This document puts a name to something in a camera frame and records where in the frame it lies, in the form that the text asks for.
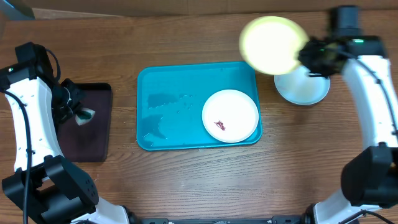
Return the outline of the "white plate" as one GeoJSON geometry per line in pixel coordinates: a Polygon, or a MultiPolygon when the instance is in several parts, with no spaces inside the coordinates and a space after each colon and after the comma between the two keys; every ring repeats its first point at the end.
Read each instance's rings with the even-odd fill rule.
{"type": "Polygon", "coordinates": [[[201,118],[213,138],[237,143],[254,133],[259,124],[259,111],[247,94],[238,90],[221,90],[206,100],[201,118]]]}

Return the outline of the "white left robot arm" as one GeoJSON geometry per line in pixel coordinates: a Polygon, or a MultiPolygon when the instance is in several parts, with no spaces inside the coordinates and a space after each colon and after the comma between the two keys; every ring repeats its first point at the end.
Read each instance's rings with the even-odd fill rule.
{"type": "Polygon", "coordinates": [[[12,110],[15,173],[6,196],[36,223],[130,223],[128,211],[99,196],[94,180],[64,158],[52,118],[52,91],[34,69],[1,69],[1,91],[12,110]]]}

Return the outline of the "green and yellow sponge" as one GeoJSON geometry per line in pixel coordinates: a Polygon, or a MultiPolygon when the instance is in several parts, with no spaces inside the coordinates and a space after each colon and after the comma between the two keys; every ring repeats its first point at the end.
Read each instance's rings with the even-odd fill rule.
{"type": "Polygon", "coordinates": [[[89,108],[82,108],[80,111],[76,112],[75,121],[77,125],[82,126],[89,123],[95,115],[95,111],[89,108]]]}

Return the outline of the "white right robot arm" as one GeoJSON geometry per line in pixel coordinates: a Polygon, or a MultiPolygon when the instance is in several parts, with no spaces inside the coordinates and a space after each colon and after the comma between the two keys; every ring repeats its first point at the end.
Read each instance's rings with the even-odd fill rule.
{"type": "Polygon", "coordinates": [[[358,112],[363,151],[344,166],[341,187],[311,205],[301,223],[355,223],[397,205],[397,96],[390,61],[376,36],[314,37],[298,53],[312,77],[340,73],[358,112]]]}

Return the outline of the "yellow-green plate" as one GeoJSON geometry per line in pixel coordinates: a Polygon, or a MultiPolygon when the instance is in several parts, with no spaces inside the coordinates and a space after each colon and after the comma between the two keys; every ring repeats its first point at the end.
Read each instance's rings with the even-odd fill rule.
{"type": "Polygon", "coordinates": [[[307,33],[296,22],[264,16],[244,26],[239,36],[239,52],[256,71],[283,75],[301,65],[298,55],[308,41],[307,33]]]}

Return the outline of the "light blue plate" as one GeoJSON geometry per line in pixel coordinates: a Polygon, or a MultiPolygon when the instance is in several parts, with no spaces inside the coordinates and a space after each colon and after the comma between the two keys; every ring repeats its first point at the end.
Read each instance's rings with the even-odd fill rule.
{"type": "Polygon", "coordinates": [[[310,75],[310,70],[301,65],[293,72],[276,75],[274,84],[285,100],[296,105],[314,105],[327,96],[330,80],[310,75]]]}

